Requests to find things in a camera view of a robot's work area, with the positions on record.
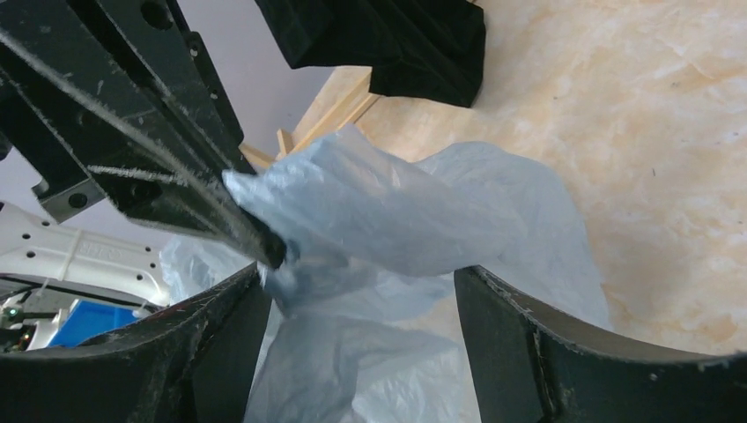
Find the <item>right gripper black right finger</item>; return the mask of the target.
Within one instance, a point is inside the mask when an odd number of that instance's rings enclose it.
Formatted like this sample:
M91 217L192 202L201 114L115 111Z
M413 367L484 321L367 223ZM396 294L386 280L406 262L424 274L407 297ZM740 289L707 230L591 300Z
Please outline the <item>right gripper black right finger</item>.
M585 323L479 267L455 295L485 422L743 422L746 356L653 345Z

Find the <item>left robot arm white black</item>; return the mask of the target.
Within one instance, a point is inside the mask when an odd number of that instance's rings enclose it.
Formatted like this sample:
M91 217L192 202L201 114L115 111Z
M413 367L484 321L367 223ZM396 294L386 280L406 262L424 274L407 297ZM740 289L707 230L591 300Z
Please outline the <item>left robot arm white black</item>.
M151 247L63 226L104 200L133 223L278 267L285 243L222 179L252 172L242 138L175 1L2 2L1 140L40 174L34 193L48 212L22 231L15 272L165 306Z

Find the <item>blue plastic trash bag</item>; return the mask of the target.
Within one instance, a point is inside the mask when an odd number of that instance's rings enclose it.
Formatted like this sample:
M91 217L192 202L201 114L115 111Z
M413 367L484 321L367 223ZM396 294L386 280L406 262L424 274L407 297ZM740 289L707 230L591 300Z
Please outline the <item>blue plastic trash bag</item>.
M461 268L611 326L565 184L496 145L411 163L346 128L262 174L222 178L286 246L279 268L258 268L272 303L247 422L456 422L464 346L412 323L453 294Z

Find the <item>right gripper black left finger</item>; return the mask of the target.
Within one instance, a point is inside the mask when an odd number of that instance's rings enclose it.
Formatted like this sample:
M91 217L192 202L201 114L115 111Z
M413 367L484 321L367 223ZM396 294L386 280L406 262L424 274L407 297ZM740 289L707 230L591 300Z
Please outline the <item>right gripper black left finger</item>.
M76 347L1 358L4 422L240 422L270 312L254 265Z

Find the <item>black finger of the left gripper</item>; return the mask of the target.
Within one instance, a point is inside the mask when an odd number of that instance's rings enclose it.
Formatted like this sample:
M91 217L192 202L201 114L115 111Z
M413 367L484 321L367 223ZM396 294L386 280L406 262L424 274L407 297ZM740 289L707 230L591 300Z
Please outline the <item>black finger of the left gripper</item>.
M285 243L223 181L252 174L200 35L175 1L4 1L4 133L67 201L69 169L128 220L278 267Z

